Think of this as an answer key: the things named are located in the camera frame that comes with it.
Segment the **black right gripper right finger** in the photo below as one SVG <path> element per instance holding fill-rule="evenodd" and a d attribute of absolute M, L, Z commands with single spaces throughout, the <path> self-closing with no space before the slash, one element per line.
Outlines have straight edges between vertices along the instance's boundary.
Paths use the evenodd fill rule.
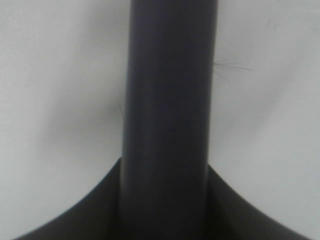
<path fill-rule="evenodd" d="M 208 240 L 307 240 L 270 218 L 234 191 L 208 167 Z"/>

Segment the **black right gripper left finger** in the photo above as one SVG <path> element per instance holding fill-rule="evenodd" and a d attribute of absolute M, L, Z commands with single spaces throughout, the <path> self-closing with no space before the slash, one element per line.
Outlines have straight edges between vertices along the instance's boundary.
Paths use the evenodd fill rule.
<path fill-rule="evenodd" d="M 121 159 L 79 202 L 18 240 L 106 240 L 118 203 Z"/>

